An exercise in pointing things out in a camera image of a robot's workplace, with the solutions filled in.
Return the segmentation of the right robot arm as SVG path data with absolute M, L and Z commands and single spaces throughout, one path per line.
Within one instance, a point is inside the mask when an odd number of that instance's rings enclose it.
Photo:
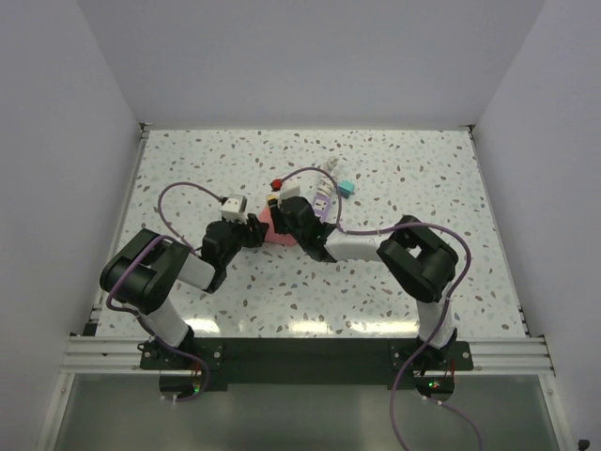
M 272 195 L 267 205 L 274 231 L 291 235 L 313 260 L 383 263 L 403 292 L 416 301 L 421 363 L 438 369 L 451 359 L 450 344 L 456 340 L 451 297 L 466 274 L 455 274 L 458 254 L 432 231 L 450 233 L 449 229 L 405 215 L 387 232 L 343 232 L 339 225 L 320 221 L 301 196 L 280 201 Z

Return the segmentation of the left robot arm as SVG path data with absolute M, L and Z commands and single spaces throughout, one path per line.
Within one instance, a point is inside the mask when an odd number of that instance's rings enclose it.
M 262 246 L 268 229 L 251 213 L 244 223 L 222 219 L 207 226 L 200 250 L 195 251 L 144 228 L 101 272 L 100 288 L 108 293 L 106 307 L 134 315 L 163 343 L 163 360 L 173 368 L 184 368 L 193 361 L 194 335 L 169 300 L 173 285 L 179 281 L 215 292 L 237 253 Z

